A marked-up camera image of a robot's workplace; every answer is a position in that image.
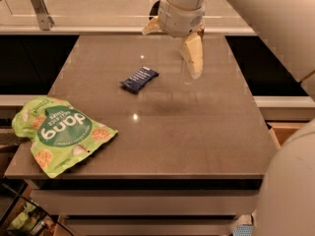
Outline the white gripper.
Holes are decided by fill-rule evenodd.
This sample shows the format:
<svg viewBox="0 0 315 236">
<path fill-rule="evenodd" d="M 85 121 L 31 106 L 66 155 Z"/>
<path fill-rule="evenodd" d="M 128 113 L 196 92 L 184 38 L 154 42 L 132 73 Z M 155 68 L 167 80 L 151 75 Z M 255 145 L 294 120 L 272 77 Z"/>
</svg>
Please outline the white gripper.
<svg viewBox="0 0 315 236">
<path fill-rule="evenodd" d="M 179 53 L 194 80 L 198 79 L 203 72 L 203 43 L 196 31 L 203 23 L 204 13 L 204 5 L 198 9 L 188 10 L 172 5 L 168 0 L 160 0 L 157 16 L 152 17 L 142 29 L 143 35 L 160 30 L 173 37 L 188 35 L 181 43 Z"/>
</svg>

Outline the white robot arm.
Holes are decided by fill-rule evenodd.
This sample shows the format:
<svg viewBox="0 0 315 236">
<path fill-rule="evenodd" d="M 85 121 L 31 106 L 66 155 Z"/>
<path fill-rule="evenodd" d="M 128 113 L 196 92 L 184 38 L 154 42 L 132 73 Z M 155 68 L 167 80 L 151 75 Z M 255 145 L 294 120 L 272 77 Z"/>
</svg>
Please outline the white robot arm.
<svg viewBox="0 0 315 236">
<path fill-rule="evenodd" d="M 315 0 L 227 0 L 273 53 L 278 65 L 259 58 L 257 45 L 229 40 L 250 89 L 257 94 L 313 94 Z M 192 78 L 203 71 L 204 0 L 159 0 L 144 33 L 181 37 Z M 315 121 L 293 134 L 269 164 L 254 216 L 254 236 L 315 236 Z"/>
</svg>

